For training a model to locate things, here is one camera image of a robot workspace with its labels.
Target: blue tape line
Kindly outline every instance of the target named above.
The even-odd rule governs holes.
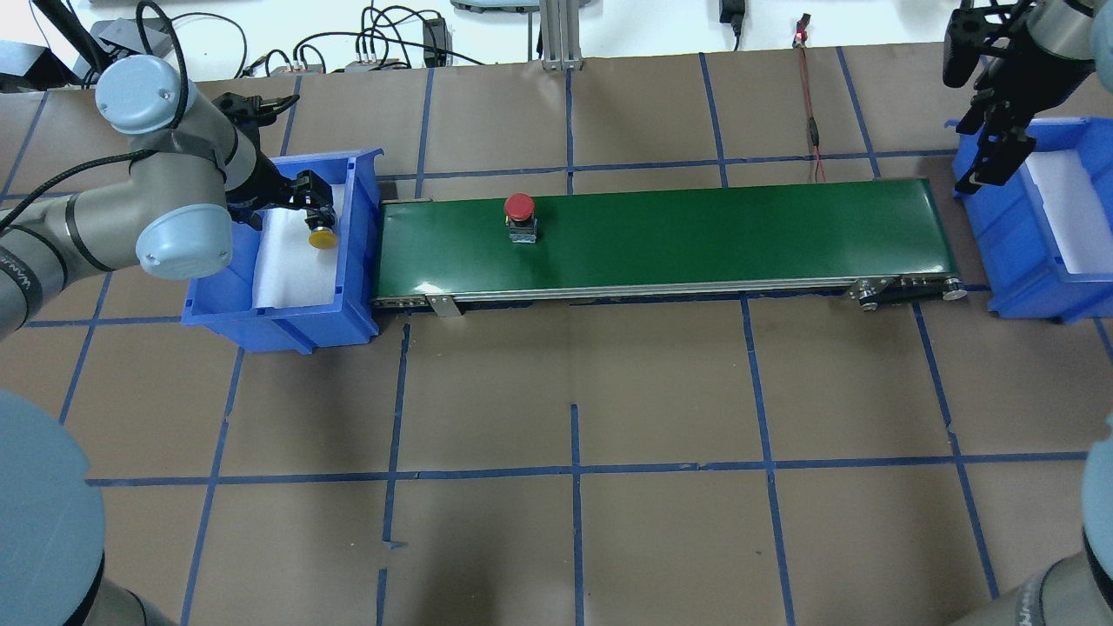
[[[1097,336],[1102,338],[1102,344],[1105,345],[1105,354],[1110,358],[1110,363],[1113,363],[1113,341],[1110,341],[1110,334],[1105,331],[1105,324],[1095,317],[1094,325],[1097,326]]]
[[[611,165],[577,165],[572,167],[575,172],[614,172],[621,169],[664,169],[669,167],[706,167],[718,165],[716,159],[702,160],[662,160],[651,163],[617,163]]]
[[[758,369],[757,346],[754,342],[754,326],[750,321],[750,303],[746,294],[739,299],[742,305],[742,331],[746,335],[746,355],[750,362],[750,378],[754,383],[754,403],[758,412],[758,430],[761,434],[761,460],[766,470],[766,487],[769,492],[769,515],[772,521],[772,538],[777,548],[777,568],[780,571],[780,591],[785,603],[785,619],[788,626],[796,626],[796,610],[792,608],[792,590],[788,577],[788,559],[785,555],[785,531],[780,525],[780,502],[777,498],[776,462],[769,441],[769,423],[766,420],[765,397],[761,393],[761,373]]]
[[[294,77],[294,95],[296,96],[302,95],[301,75]],[[289,108],[289,113],[286,115],[286,131],[283,134],[282,137],[282,149],[278,150],[278,154],[280,156],[286,156],[286,150],[289,148],[289,136],[294,130],[294,115],[297,114],[297,105],[298,105],[297,102],[294,102],[294,106]]]
[[[580,467],[580,407],[572,404],[572,467]]]
[[[877,155],[874,153],[874,143],[869,140],[869,130],[866,128],[866,116],[861,113],[861,104],[858,101],[858,92],[854,88],[854,79],[850,77],[850,66],[846,62],[846,55],[843,47],[837,46],[835,53],[838,55],[838,62],[843,66],[843,78],[846,79],[846,88],[850,91],[850,104],[854,106],[854,115],[858,118],[858,128],[861,130],[861,141],[866,145],[866,153],[869,155],[869,167],[874,169],[874,176],[880,177],[881,169],[877,166]]]
[[[806,459],[776,461],[777,469],[887,468],[906,466],[945,466],[954,457],[888,457],[880,459]]]
[[[384,180],[416,180],[416,179],[417,179],[416,174],[383,174],[383,175],[375,174],[375,180],[378,180],[380,183]]]
[[[73,393],[77,392],[77,383],[81,379],[81,370],[85,368],[85,360],[89,355],[89,346],[92,345],[92,334],[97,330],[97,320],[100,317],[100,310],[105,306],[105,296],[108,295],[108,285],[112,282],[112,274],[105,274],[105,282],[100,284],[100,295],[97,296],[97,306],[92,310],[92,319],[89,320],[89,330],[85,333],[85,342],[81,344],[81,352],[78,353],[77,364],[73,366],[73,375],[70,384],[66,389],[66,400],[62,402],[62,410],[58,413],[58,423],[65,424],[69,418],[69,409],[73,403]]]
[[[97,320],[98,326],[124,326],[128,324],[177,324],[181,321],[180,315],[162,315],[158,317],[111,317]]]
[[[386,614],[386,568],[378,570],[378,586],[375,590],[375,626],[383,626]]]
[[[433,105],[433,72],[436,68],[429,68],[425,75],[425,104],[421,114],[421,139],[417,144],[417,176],[414,186],[414,197],[420,198],[422,187],[425,186],[425,150],[429,147],[429,115]]]
[[[722,154],[722,133],[719,129],[719,111],[715,108],[715,90],[711,89],[711,72],[707,68],[707,55],[699,53],[699,67],[703,72],[703,89],[707,90],[707,106],[711,109],[711,130],[715,133],[715,154],[719,164],[719,183],[726,189],[730,186],[727,179],[727,163]]]
[[[183,485],[208,485],[208,477],[154,477],[154,478],[88,478],[91,487],[179,487]]]
[[[398,447],[402,443],[402,407],[406,397],[406,359],[410,354],[410,324],[402,326],[402,348],[398,355],[398,382],[394,392],[394,428],[391,431],[391,476],[398,471]],[[394,489],[397,485],[395,478],[391,478],[386,483],[386,503],[383,507],[383,541],[390,542],[394,530]]]
[[[572,140],[572,70],[564,70],[564,131],[565,131],[565,148],[568,151],[568,195],[573,195],[575,188],[572,184],[572,177],[575,174],[575,153],[573,150]]]
[[[475,172],[449,172],[425,174],[425,179],[430,178],[476,178],[482,176],[525,176],[530,174],[551,174],[553,172],[564,172],[564,167],[523,167],[519,169],[485,169]]]
[[[764,470],[762,461],[723,461],[713,463],[617,463],[583,466],[580,473],[672,473],[681,471]]]
[[[236,364],[232,366],[232,384],[228,385],[228,399],[224,402],[224,417],[232,414],[236,404],[236,391],[239,389],[239,373],[244,369],[244,349],[236,350]]]
[[[403,472],[398,472],[401,480]],[[480,470],[432,470],[410,472],[410,480],[470,480],[475,478],[519,478],[523,476],[561,476],[572,473],[569,466],[540,466],[532,468],[505,468]]]
[[[235,380],[229,383],[228,394],[233,395]],[[205,550],[205,535],[208,532],[209,513],[213,512],[213,497],[216,495],[217,478],[220,476],[220,460],[224,458],[224,443],[228,438],[228,420],[220,420],[220,436],[216,440],[216,452],[213,454],[213,468],[209,470],[208,488],[205,490],[205,506],[201,508],[201,522],[197,528],[197,541],[194,544],[194,557],[189,563],[189,578],[186,580],[186,597],[181,605],[181,626],[189,626],[189,612],[194,604],[194,591],[197,588],[197,573],[201,568],[201,552]]]
[[[831,158],[831,157],[828,155],[824,155],[824,158]],[[725,158],[722,160],[727,165],[746,165],[750,163],[785,163],[792,160],[811,160],[811,159],[812,157],[810,155],[808,156],[786,155],[776,157],[735,157],[735,158]]]
[[[962,461],[975,464],[1082,461],[1085,451],[1064,452],[1006,452],[998,454],[963,456]],[[777,469],[833,469],[883,468],[906,466],[944,466],[955,462],[946,457],[887,457],[859,459],[798,459],[774,461]],[[287,473],[274,476],[221,476],[218,485],[294,485],[303,482],[382,482],[388,480],[470,480],[484,478],[523,478],[531,476],[568,476],[572,473],[674,473],[696,471],[759,471],[765,461],[718,461],[710,463],[617,463],[598,466],[538,466],[526,468],[498,468],[475,470],[415,470],[367,471],[345,473]],[[92,478],[86,480],[98,487],[152,487],[174,485],[206,485],[205,477],[145,477]]]
[[[53,329],[59,326],[90,326],[92,320],[31,320],[24,326],[28,329]]]
[[[28,146],[31,145],[31,137],[35,135],[35,128],[39,126],[42,109],[47,108],[47,98],[49,97],[50,91],[42,92],[42,98],[39,99],[39,108],[35,109],[35,116],[31,118],[31,126],[27,129],[27,135],[23,137],[23,143],[19,146],[19,151],[16,153],[16,160],[11,163],[11,172],[8,173],[8,179],[4,180],[3,187],[0,188],[0,196],[8,196],[8,192],[11,190],[11,184],[16,180],[16,172],[19,169],[19,165],[23,163],[23,156],[27,154]]]
[[[391,480],[387,471],[347,473],[284,473],[276,476],[221,476],[219,485],[299,485],[304,482],[378,482]]]
[[[1020,463],[1040,461],[1084,461],[1087,452],[1009,452],[1004,454],[964,454],[964,463]]]
[[[977,544],[978,557],[982,559],[982,570],[985,573],[986,586],[989,588],[989,596],[996,599],[999,595],[997,590],[997,577],[994,575],[993,564],[989,561],[989,550],[985,545],[985,536],[982,534],[982,520],[977,515],[974,491],[971,489],[969,477],[966,475],[966,464],[963,460],[962,449],[958,446],[958,437],[952,430],[951,408],[947,404],[947,394],[943,389],[943,378],[939,375],[939,365],[935,360],[935,350],[932,348],[932,338],[928,335],[927,324],[924,322],[924,312],[919,303],[913,303],[912,310],[916,316],[916,326],[919,329],[919,340],[924,345],[927,366],[932,372],[932,383],[935,385],[935,395],[939,402],[939,413],[943,415],[943,424],[947,430],[947,438],[951,440],[951,452],[955,459],[958,483],[963,488],[963,498],[966,500],[966,512],[971,518],[971,527],[974,530],[974,542]]]
[[[956,150],[956,149],[940,149],[940,150],[890,150],[890,151],[887,151],[887,153],[876,153],[874,156],[876,156],[877,158],[900,158],[900,157],[917,157],[917,156],[949,156],[949,157],[953,157],[956,154],[958,154],[958,150]]]
[[[583,626],[583,501],[580,497],[580,407],[572,404],[572,558],[575,570],[575,626]]]

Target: black cable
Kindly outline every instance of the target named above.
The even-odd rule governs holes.
[[[247,35],[244,32],[244,28],[240,27],[238,23],[236,23],[236,21],[233,20],[232,18],[226,18],[224,16],[218,16],[216,13],[208,13],[206,11],[190,11],[188,13],[181,13],[180,16],[174,16],[174,18],[170,21],[176,22],[180,19],[193,18],[193,17],[215,18],[218,20],[224,20],[230,23],[232,26],[236,27],[236,30],[239,31],[239,39],[244,42],[244,53],[239,58],[239,67],[236,69],[236,75],[233,76],[233,78],[239,78],[244,72],[244,66],[247,65]]]
[[[11,209],[11,212],[8,213],[8,215],[4,215],[3,218],[0,219],[0,234],[2,234],[8,228],[8,226],[11,226],[11,224],[16,222],[16,219],[23,213],[24,209],[27,209],[28,206],[31,205],[31,203],[37,200],[39,196],[50,190],[51,187],[61,183],[62,180],[71,176],[76,176],[77,174],[80,174],[86,169],[92,169],[93,167],[100,167],[102,165],[111,165],[114,163],[122,163],[125,160],[132,160],[132,162],[140,160],[157,153],[158,150],[144,149],[144,150],[136,150],[134,153],[127,153],[124,155],[95,158],[92,160],[87,160],[81,165],[76,165],[67,169],[66,172],[56,175],[53,178],[36,187],[33,192],[28,194],[27,197],[24,197],[22,200],[19,202],[18,205],[16,205],[16,208]]]
[[[162,20],[162,23],[166,25],[170,35],[170,43],[174,45],[174,56],[178,60],[178,77],[181,79],[178,89],[178,107],[174,110],[174,118],[170,119],[170,124],[167,125],[167,128],[173,130],[181,124],[181,118],[186,115],[186,102],[189,100],[189,77],[186,75],[186,57],[181,51],[181,42],[178,41],[178,33],[174,31],[174,21],[166,17],[166,12],[154,0],[139,0],[136,4],[136,26],[139,28],[139,39],[142,41],[144,51],[148,55],[152,53],[150,41],[147,40],[147,29],[142,26],[142,12],[147,7],[150,7]]]
[[[267,56],[263,57],[263,69],[266,70],[267,76],[270,76],[270,56],[275,53],[282,57],[282,60],[286,62],[286,67],[289,67],[289,57],[286,56],[286,52],[275,48],[274,50],[267,52]]]
[[[309,67],[309,62],[305,60],[305,49],[306,48],[313,50],[314,53],[317,55],[317,58],[321,59],[321,74],[328,74],[328,70],[325,69],[325,56],[321,53],[321,50],[317,50],[316,46],[311,46],[308,43],[306,43],[305,46],[302,46],[302,62],[305,63],[305,67],[306,68]]]
[[[425,46],[424,43],[415,43],[413,41],[402,41],[402,40],[398,40],[398,39],[388,39],[388,38],[383,37],[381,35],[366,35],[366,33],[363,33],[363,32],[352,32],[352,31],[347,31],[347,30],[329,30],[327,32],[318,32],[316,35],[311,35],[311,36],[306,37],[305,39],[298,41],[297,46],[295,46],[294,48],[295,49],[301,48],[305,43],[308,43],[309,41],[313,41],[314,39],[317,39],[317,38],[321,38],[321,37],[333,37],[333,36],[336,36],[336,37],[339,37],[339,36],[344,36],[344,37],[372,37],[374,39],[378,39],[380,41],[390,41],[390,42],[393,42],[393,43],[402,43],[404,46],[413,46],[414,48],[421,48],[423,50],[436,50],[437,49],[437,48],[434,48],[433,46]],[[475,60],[475,59],[473,59],[473,58],[471,58],[471,57],[469,57],[466,55],[461,55],[460,52],[453,52],[452,50],[441,50],[441,51],[444,52],[445,55],[451,55],[451,56],[456,57],[459,59],[463,59],[463,60],[465,60],[465,61],[467,61],[470,63],[475,63],[477,66],[486,65],[483,61],[477,61],[477,60]]]
[[[415,10],[411,9],[410,7],[403,7],[401,4],[392,4],[392,6],[383,9],[382,11],[380,11],[378,14],[380,14],[380,17],[385,17],[386,16],[386,11],[392,11],[392,10],[406,11],[408,13],[408,17],[403,18],[402,21],[392,22],[392,25],[394,26],[394,33],[397,36],[398,39],[402,39],[402,35],[398,33],[398,28],[397,28],[396,25],[400,25],[400,23],[402,23],[402,22],[404,22],[404,21],[406,21],[406,20],[408,20],[411,18],[417,18],[418,20],[421,20],[422,27],[425,29],[425,31],[429,32],[429,39],[430,39],[430,41],[433,42],[433,55],[434,55],[434,58],[440,55],[441,47],[437,46],[436,33],[433,31],[433,27],[429,26],[429,20],[426,20],[424,17],[422,17],[423,12],[429,11],[431,9],[424,9],[422,11],[415,11]]]
[[[76,19],[78,23],[81,23],[81,18],[78,17],[77,9],[73,8],[73,2],[66,0],[66,7],[69,8],[71,13],[73,13],[73,19]],[[97,43],[97,40],[93,39],[92,33],[86,30],[85,25],[81,26],[81,33],[85,36],[82,39],[85,39],[85,45],[88,47],[86,51],[89,52],[89,57],[92,59],[93,63],[96,63],[93,67],[97,68],[97,74],[105,74],[106,68],[100,65],[100,56],[97,55],[97,51],[95,50],[95,48],[99,48],[100,46]]]
[[[364,29],[364,31],[366,32],[367,30],[371,30],[372,35],[374,35],[375,32],[378,32],[380,35],[382,35],[382,31],[378,29],[378,20],[382,19],[382,18],[385,18],[385,20],[387,22],[386,26],[390,26],[392,29],[394,29],[394,37],[396,37],[398,40],[401,40],[402,39],[402,31],[398,30],[398,26],[396,23],[394,23],[390,18],[386,18],[385,13],[383,13],[383,11],[380,11],[378,14],[376,16],[375,12],[374,12],[374,10],[372,10],[372,12],[371,12],[371,28],[370,29]],[[363,38],[363,41],[364,41],[364,45],[366,45],[367,43],[367,38],[366,37]],[[375,51],[374,39],[372,39],[371,51],[372,52]],[[386,58],[390,57],[390,55],[391,55],[391,43],[387,41],[386,45],[385,45],[385,47],[383,48],[383,61],[382,62],[385,63],[386,62]],[[402,58],[406,60],[406,65],[407,66],[413,67],[413,61],[410,60],[410,51],[406,50],[405,46],[402,47]]]

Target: metal post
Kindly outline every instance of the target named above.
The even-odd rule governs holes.
[[[580,69],[579,0],[541,0],[541,65],[549,71]]]

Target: power adapter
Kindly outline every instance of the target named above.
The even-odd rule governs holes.
[[[729,23],[735,38],[742,36],[742,20],[746,19],[746,0],[719,0],[719,23]]]
[[[445,67],[452,62],[452,33],[444,18],[425,20],[422,28],[425,48],[425,67]]]

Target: green conveyor belt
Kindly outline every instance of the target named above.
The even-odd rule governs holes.
[[[636,295],[953,275],[927,180],[534,198],[514,244],[503,198],[384,206],[376,301]]]

